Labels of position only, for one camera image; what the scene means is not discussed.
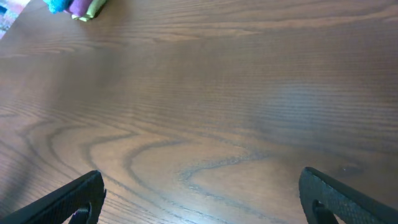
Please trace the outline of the blue microfiber cloth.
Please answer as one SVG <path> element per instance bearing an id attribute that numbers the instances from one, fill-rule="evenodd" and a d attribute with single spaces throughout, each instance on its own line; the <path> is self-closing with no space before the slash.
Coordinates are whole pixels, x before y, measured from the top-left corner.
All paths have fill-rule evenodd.
<path id="1" fill-rule="evenodd" d="M 43 0 L 43 2 L 52 14 L 56 14 L 68 10 L 73 0 Z"/>

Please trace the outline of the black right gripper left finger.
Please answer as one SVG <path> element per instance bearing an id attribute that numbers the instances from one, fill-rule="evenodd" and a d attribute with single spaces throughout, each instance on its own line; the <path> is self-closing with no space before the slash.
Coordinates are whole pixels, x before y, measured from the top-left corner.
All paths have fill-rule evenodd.
<path id="1" fill-rule="evenodd" d="M 92 170 L 1 219 L 3 224 L 97 224 L 106 197 L 101 172 Z"/>

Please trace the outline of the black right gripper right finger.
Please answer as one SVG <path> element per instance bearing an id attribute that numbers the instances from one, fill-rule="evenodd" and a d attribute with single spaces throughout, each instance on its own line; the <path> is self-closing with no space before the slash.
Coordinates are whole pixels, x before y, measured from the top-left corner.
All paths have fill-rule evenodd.
<path id="1" fill-rule="evenodd" d="M 305 167 L 298 188 L 309 224 L 393 224 L 397 210 L 312 167 Z"/>

